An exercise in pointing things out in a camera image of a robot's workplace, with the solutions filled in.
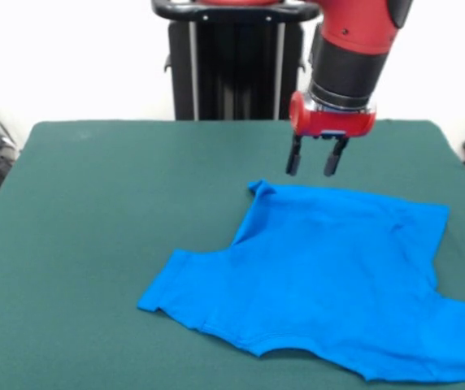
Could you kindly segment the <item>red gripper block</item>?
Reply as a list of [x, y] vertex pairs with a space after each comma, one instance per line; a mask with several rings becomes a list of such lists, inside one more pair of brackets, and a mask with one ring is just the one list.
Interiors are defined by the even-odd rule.
[[[289, 118], [293, 137], [285, 173], [295, 176], [301, 161], [302, 137], [363, 137], [376, 122], [376, 108], [366, 106], [361, 110], [338, 110], [317, 103], [309, 93], [296, 91], [289, 104]], [[324, 175], [333, 176], [341, 160], [348, 138], [339, 138], [324, 167]]]

